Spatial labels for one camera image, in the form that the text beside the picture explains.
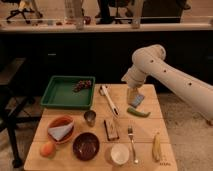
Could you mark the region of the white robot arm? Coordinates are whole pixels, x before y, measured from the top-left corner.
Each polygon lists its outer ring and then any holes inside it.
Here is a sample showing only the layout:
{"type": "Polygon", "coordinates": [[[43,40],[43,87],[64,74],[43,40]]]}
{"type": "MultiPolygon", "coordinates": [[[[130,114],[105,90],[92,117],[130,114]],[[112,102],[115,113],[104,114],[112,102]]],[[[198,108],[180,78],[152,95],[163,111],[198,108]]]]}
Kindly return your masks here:
{"type": "Polygon", "coordinates": [[[207,121],[213,121],[213,86],[166,64],[165,57],[166,50],[159,44],[137,49],[122,81],[139,88],[147,76],[152,76],[196,108],[207,121]]]}

